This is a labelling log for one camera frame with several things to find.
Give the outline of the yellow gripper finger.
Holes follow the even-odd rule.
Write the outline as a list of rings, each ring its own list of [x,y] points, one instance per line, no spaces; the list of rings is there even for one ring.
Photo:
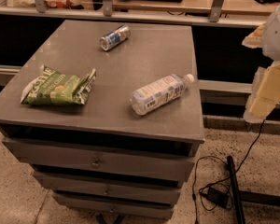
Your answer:
[[[242,45],[250,49],[261,48],[264,28],[265,23],[258,26],[251,34],[244,38]]]
[[[259,67],[252,82],[244,112],[249,123],[263,122],[280,104],[280,61],[274,61],[268,68]]]

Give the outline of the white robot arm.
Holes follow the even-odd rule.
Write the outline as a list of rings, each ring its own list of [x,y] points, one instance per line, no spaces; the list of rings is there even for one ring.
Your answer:
[[[265,23],[245,37],[242,45],[262,48],[262,54],[273,60],[254,75],[252,93],[245,105],[244,120],[261,123],[280,103],[280,4]]]

